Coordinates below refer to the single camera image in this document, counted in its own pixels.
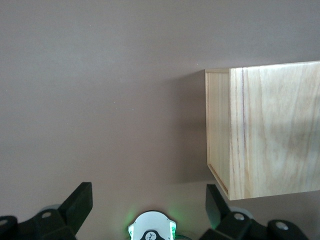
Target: black plastic part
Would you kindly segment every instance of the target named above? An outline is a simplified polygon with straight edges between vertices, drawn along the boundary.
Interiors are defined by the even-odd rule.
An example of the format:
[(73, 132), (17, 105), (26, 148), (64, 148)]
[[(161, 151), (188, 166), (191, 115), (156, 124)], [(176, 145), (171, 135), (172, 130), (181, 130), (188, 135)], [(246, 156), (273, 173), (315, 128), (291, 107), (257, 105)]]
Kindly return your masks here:
[(0, 216), (0, 223), (0, 236), (8, 238), (12, 235), (14, 228), (18, 224), (18, 220), (15, 216)]
[(92, 206), (92, 184), (83, 182), (59, 209), (41, 211), (19, 224), (14, 216), (1, 216), (0, 240), (76, 240)]
[[(243, 219), (236, 219), (236, 214), (243, 216)], [(248, 234), (250, 227), (251, 219), (248, 216), (239, 212), (230, 212), (215, 230), (229, 236), (231, 239), (241, 240)]]
[(213, 229), (231, 212), (214, 184), (206, 186), (205, 210)]
[(199, 240), (232, 240), (232, 238), (222, 234), (221, 232), (209, 229), (202, 235), (202, 237), (200, 237)]
[[(277, 223), (282, 222), (287, 226), (287, 230), (277, 227)], [(277, 240), (308, 240), (306, 235), (295, 224), (285, 220), (272, 220), (268, 222), (268, 232)]]
[(65, 224), (76, 234), (86, 220), (92, 207), (92, 184), (91, 182), (83, 182), (61, 204), (58, 211), (64, 218)]
[(269, 240), (267, 227), (251, 219), (250, 240)]
[[(265, 227), (243, 213), (231, 212), (218, 188), (206, 187), (205, 209), (213, 229), (209, 229), (200, 240), (308, 240), (292, 222), (272, 220)], [(277, 227), (282, 222), (287, 229)]]
[[(150, 232), (154, 233), (155, 236), (156, 236), (156, 238), (153, 238), (152, 236), (148, 237), (147, 234), (150, 233)], [(142, 236), (142, 238), (141, 238), (140, 240), (151, 240), (151, 239), (152, 239), (152, 240), (165, 240), (164, 238), (162, 238), (162, 237), (159, 235), (158, 231), (156, 231), (156, 230), (148, 230), (148, 231), (146, 231), (146, 232), (143, 234), (143, 236)]]

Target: light wood grain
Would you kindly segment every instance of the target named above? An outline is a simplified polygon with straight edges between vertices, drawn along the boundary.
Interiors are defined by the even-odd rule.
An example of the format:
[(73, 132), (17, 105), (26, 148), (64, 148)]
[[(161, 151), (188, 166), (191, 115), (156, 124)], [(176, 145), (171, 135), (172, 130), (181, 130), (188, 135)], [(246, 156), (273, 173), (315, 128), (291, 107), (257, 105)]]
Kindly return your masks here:
[(320, 62), (206, 74), (208, 165), (229, 199), (319, 190)]

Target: wooden panel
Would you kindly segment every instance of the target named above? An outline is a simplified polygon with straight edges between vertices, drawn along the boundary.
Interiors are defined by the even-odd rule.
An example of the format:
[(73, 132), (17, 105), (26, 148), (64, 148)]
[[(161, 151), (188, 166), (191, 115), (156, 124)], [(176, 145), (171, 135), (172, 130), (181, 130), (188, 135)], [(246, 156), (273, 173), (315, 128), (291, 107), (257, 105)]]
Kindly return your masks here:
[(205, 72), (208, 74), (229, 74), (229, 71), (229, 68), (213, 68), (205, 70)]
[(231, 68), (229, 84), (219, 78), (208, 78), (216, 101), (207, 105), (208, 163), (229, 199), (319, 190), (320, 62)]
[(229, 186), (229, 70), (206, 73), (207, 163), (223, 190)]

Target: metal screw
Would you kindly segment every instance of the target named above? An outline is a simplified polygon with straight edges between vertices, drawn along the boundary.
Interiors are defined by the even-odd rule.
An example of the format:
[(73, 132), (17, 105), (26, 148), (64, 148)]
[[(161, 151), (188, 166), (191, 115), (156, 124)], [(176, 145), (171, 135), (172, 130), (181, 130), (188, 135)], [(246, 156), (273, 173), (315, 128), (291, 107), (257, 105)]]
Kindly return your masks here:
[(0, 226), (6, 225), (9, 221), (7, 219), (3, 219), (0, 221)]
[(277, 221), (275, 223), (275, 225), (277, 226), (278, 229), (281, 229), (281, 230), (288, 230), (289, 229), (288, 226), (282, 221)]
[(51, 216), (51, 212), (47, 211), (44, 214), (42, 214), (41, 217), (44, 219), (44, 218), (47, 218), (47, 217), (50, 217), (50, 216)]
[(245, 220), (245, 216), (243, 216), (241, 213), (236, 213), (236, 214), (234, 215), (234, 218), (237, 219), (237, 220), (239, 220), (239, 221)]

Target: gray surface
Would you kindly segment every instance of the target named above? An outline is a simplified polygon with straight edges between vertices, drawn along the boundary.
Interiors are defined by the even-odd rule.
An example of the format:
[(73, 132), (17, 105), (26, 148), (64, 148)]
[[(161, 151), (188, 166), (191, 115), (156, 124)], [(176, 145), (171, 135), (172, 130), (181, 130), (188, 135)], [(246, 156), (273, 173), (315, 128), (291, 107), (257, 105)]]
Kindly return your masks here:
[[(203, 69), (319, 60), (319, 1), (0, 2), (0, 213), (20, 221), (92, 181), (79, 240), (162, 210), (209, 227)], [(320, 192), (232, 202), (320, 239)]]

